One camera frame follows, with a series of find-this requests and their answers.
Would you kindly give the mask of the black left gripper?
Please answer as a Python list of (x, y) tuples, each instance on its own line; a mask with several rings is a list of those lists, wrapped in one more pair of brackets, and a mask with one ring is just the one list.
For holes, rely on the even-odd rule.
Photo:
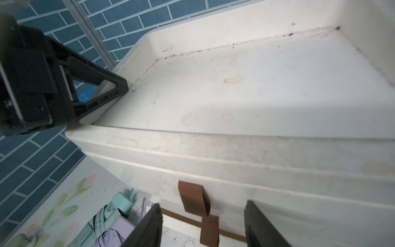
[[(115, 87), (79, 102), (77, 80)], [(65, 126), (129, 91), (127, 81), (87, 60), (41, 30), (19, 25), (1, 14), (1, 133), (25, 135)]]

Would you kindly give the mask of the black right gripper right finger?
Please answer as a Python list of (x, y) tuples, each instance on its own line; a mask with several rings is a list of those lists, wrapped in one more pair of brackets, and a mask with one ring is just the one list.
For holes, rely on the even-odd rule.
[(244, 210), (244, 224), (248, 247), (291, 247), (251, 200)]

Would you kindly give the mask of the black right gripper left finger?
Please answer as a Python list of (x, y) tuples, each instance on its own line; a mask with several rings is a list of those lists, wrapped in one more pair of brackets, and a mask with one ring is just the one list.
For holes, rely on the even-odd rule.
[(160, 247), (162, 230), (163, 214), (160, 205), (156, 203), (121, 247)]

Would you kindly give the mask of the white pull-out drawer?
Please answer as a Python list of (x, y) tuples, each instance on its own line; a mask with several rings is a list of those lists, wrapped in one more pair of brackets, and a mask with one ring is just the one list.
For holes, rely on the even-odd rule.
[(179, 182), (204, 188), (220, 228), (245, 234), (244, 209), (253, 201), (295, 247), (392, 247), (395, 244), (395, 183), (365, 178), (281, 173), (233, 168), (219, 178), (90, 153), (119, 180), (151, 195), (172, 213), (199, 221), (185, 211)]

